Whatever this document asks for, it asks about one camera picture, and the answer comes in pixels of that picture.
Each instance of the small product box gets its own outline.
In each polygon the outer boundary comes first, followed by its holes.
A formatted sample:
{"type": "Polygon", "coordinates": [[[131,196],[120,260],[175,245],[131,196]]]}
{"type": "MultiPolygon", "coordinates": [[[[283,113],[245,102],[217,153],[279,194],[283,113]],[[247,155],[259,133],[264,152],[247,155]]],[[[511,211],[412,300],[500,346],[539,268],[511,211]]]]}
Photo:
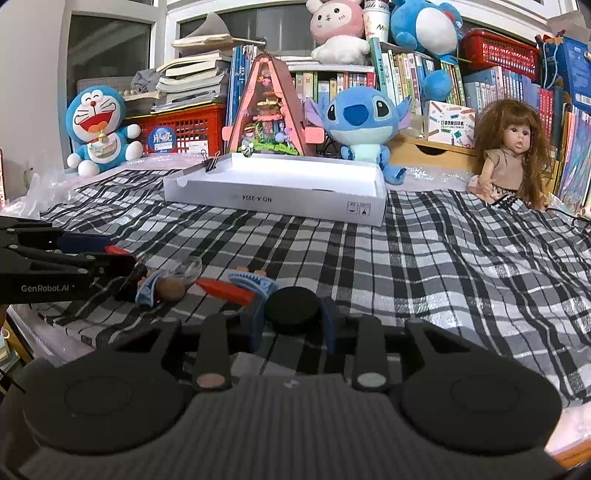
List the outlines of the small product box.
{"type": "Polygon", "coordinates": [[[585,55],[585,43],[564,37],[560,45],[544,44],[544,54],[550,66],[556,54],[558,75],[564,80],[564,90],[569,93],[571,103],[583,112],[591,113],[591,54],[585,55]]]}
{"type": "Polygon", "coordinates": [[[164,179],[168,202],[381,226],[388,192],[377,164],[232,153],[164,179]]]}
{"type": "Polygon", "coordinates": [[[424,115],[425,140],[474,148],[475,121],[473,108],[430,100],[424,115]]]}

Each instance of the blue poster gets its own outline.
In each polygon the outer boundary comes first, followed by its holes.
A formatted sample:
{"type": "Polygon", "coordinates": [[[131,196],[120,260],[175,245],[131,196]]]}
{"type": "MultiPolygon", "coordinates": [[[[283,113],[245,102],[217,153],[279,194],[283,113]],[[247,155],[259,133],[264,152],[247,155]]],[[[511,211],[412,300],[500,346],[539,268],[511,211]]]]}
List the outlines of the blue poster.
{"type": "Polygon", "coordinates": [[[156,127],[148,135],[148,146],[156,153],[168,153],[177,146],[177,137],[170,127],[156,127]]]}

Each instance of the stuffed animal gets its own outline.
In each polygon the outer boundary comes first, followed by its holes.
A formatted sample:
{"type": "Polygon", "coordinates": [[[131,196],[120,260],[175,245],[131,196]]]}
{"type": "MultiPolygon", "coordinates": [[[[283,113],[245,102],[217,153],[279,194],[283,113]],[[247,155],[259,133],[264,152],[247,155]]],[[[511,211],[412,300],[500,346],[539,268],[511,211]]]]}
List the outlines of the stuffed animal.
{"type": "Polygon", "coordinates": [[[137,138],[139,125],[132,124],[117,130],[125,116],[123,97],[107,86],[89,87],[80,92],[66,112],[66,129],[70,138],[79,144],[67,163],[77,168],[81,177],[92,177],[142,156],[144,148],[137,138]]]}
{"type": "Polygon", "coordinates": [[[312,14],[310,31],[320,45],[312,50],[313,60],[321,63],[365,64],[369,43],[363,38],[361,0],[308,0],[312,14]]]}
{"type": "Polygon", "coordinates": [[[376,162],[384,180],[393,185],[404,181],[406,168],[389,164],[390,150],[384,146],[401,128],[410,124],[410,99],[395,106],[379,90],[359,86],[340,92],[329,104],[324,118],[312,99],[306,100],[306,119],[341,143],[345,160],[376,162]]]}
{"type": "MultiPolygon", "coordinates": [[[[450,4],[435,5],[426,0],[396,0],[390,17],[392,38],[406,50],[428,51],[448,63],[462,37],[462,17],[450,4]]],[[[423,97],[445,101],[452,90],[452,80],[444,70],[436,70],[423,80],[423,97]]]]}

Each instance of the cup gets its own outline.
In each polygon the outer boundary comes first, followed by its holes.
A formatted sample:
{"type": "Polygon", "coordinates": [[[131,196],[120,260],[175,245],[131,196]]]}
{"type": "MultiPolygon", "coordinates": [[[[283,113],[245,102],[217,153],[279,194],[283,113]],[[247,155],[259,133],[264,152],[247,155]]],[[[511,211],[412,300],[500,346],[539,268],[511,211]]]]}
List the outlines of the cup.
{"type": "Polygon", "coordinates": [[[363,10],[363,24],[365,25],[365,38],[377,37],[379,41],[388,41],[390,29],[390,10],[373,7],[363,10]]]}
{"type": "Polygon", "coordinates": [[[365,0],[364,8],[381,8],[390,12],[390,4],[386,0],[365,0]]]}

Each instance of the miniature house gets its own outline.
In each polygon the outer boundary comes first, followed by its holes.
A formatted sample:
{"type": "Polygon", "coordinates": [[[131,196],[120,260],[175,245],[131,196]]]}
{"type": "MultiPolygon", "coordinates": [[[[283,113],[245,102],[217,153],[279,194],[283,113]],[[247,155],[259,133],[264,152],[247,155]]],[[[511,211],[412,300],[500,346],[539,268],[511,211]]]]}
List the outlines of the miniature house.
{"type": "Polygon", "coordinates": [[[304,126],[302,105],[285,63],[262,53],[255,58],[238,115],[222,131],[229,151],[315,155],[324,131],[304,126]]]}

